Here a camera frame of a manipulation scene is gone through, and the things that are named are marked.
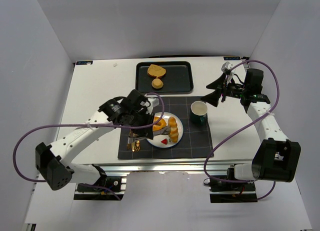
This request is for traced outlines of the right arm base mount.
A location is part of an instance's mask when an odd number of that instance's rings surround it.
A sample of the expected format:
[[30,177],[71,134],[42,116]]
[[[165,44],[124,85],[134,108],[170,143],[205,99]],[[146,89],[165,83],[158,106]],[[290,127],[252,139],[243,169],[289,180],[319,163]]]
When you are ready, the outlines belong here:
[[230,183],[235,180],[234,164],[208,164],[207,172],[211,177],[203,180],[203,185],[209,188],[212,204],[256,203],[256,186],[252,182]]

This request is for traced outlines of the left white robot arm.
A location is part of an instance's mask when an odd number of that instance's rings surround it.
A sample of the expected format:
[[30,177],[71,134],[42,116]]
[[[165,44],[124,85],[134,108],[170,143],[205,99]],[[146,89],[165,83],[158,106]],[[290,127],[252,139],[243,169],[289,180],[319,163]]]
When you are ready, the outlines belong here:
[[153,138],[153,108],[160,104],[156,97],[146,97],[136,89],[127,97],[106,101],[83,126],[51,144],[40,143],[35,148],[35,165],[53,191],[68,183],[108,188],[107,174],[97,164],[76,164],[73,159],[103,135],[117,126],[128,127],[140,138]]

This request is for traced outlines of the orange bagel donut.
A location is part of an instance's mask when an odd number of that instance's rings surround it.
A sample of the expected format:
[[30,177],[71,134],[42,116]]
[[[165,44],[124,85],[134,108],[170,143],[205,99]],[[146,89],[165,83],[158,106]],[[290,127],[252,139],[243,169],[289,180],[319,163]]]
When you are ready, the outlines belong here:
[[159,118],[158,116],[155,116],[153,119],[154,122],[157,122],[156,124],[153,125],[152,131],[159,131],[167,126],[166,121],[163,118]]

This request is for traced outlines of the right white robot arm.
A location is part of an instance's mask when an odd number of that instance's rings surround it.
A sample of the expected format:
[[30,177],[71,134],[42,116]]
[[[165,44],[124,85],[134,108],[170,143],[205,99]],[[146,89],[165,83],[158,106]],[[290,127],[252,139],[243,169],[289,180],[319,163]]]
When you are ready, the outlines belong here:
[[298,166],[301,146],[283,133],[271,115],[270,100],[262,94],[263,71],[248,69],[244,83],[235,83],[233,76],[234,72],[226,68],[218,79],[206,86],[213,92],[201,97],[202,101],[214,107],[224,102],[226,97],[237,98],[254,122],[260,146],[251,163],[234,166],[233,180],[291,182]]

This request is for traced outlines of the striped bread roll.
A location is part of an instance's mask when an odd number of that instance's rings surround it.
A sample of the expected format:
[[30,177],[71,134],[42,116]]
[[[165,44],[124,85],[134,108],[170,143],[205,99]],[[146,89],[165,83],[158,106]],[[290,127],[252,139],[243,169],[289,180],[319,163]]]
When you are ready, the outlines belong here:
[[178,124],[174,117],[171,116],[168,118],[168,126],[170,128],[168,136],[171,142],[177,143],[179,139],[179,132],[178,132]]

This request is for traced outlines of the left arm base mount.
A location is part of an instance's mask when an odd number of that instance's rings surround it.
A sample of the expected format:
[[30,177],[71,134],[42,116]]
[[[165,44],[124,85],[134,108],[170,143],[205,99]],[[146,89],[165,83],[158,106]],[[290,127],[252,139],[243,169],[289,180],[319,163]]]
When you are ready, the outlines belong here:
[[99,172],[100,177],[94,184],[80,183],[77,185],[74,200],[82,201],[121,201],[122,177],[119,175],[108,175],[99,166],[93,165]]

